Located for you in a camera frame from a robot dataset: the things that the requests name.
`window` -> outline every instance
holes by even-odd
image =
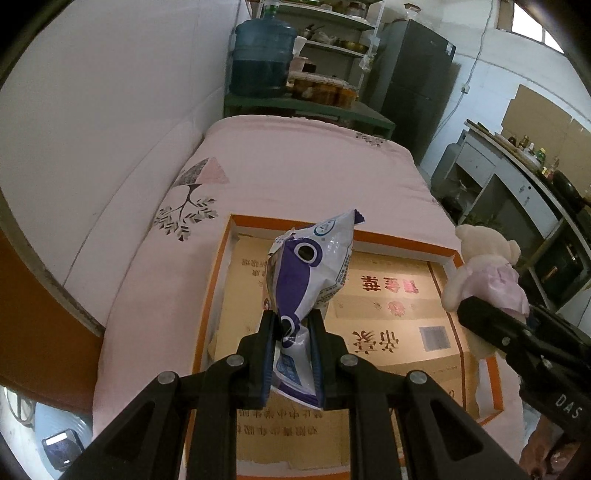
[[[542,25],[531,18],[525,10],[519,5],[515,5],[511,0],[501,0],[498,28],[531,38],[560,53],[564,53],[552,35]]]

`gray refrigerator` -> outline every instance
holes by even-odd
[[[446,95],[456,47],[414,20],[384,27],[363,102],[396,123],[392,140],[417,161]]]

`cardboard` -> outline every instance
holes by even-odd
[[[235,353],[240,338],[256,332],[265,304],[265,258],[272,239],[303,226],[307,224],[278,219],[230,219],[202,311],[194,371]],[[367,356],[380,369],[403,375],[423,369],[474,418],[492,418],[499,411],[482,414],[476,405],[478,365],[463,329],[440,305],[447,276],[461,264],[453,250],[356,230],[348,279],[330,302],[325,324],[343,336],[349,351]],[[213,353],[209,360],[201,336]],[[373,348],[364,353],[368,345]],[[262,411],[238,411],[236,446],[239,462],[287,468],[268,476],[284,476],[290,469],[321,469],[320,474],[329,478],[349,464],[348,413],[308,409],[272,392]]]
[[[517,95],[509,103],[503,128],[521,141],[524,135],[536,148],[544,147],[546,156],[560,156],[571,116],[539,93],[520,85]]]
[[[502,135],[521,141],[528,135],[546,158],[558,157],[558,169],[583,194],[591,183],[591,132],[550,100],[520,85],[502,122]]]
[[[569,125],[559,157],[558,169],[584,195],[591,184],[591,132],[576,120]]]

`leaf pattern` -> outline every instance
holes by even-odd
[[[216,199],[211,197],[204,197],[198,200],[191,199],[191,194],[200,186],[195,181],[208,160],[209,158],[206,158],[182,173],[173,184],[173,188],[189,187],[189,192],[183,204],[174,209],[171,206],[163,207],[158,210],[154,217],[153,226],[157,226],[159,230],[164,230],[166,235],[174,233],[180,242],[184,242],[191,235],[191,225],[218,217],[217,211],[210,208],[210,205]],[[193,211],[183,215],[185,208],[192,209]]]
[[[368,144],[374,145],[376,147],[381,147],[381,144],[385,142],[383,138],[372,137],[371,135],[361,133],[357,133],[357,135],[355,135],[355,138],[363,138]]]

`food container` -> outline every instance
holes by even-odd
[[[341,90],[341,87],[330,83],[319,83],[313,88],[311,100],[321,105],[334,105]]]
[[[339,92],[339,96],[336,99],[336,106],[341,108],[351,108],[353,102],[357,99],[357,92],[350,88],[343,88]]]
[[[369,50],[367,45],[349,40],[339,40],[339,47],[365,54]]]
[[[341,91],[349,86],[344,80],[314,73],[292,73],[290,77],[294,81],[293,98],[321,105],[337,104]]]

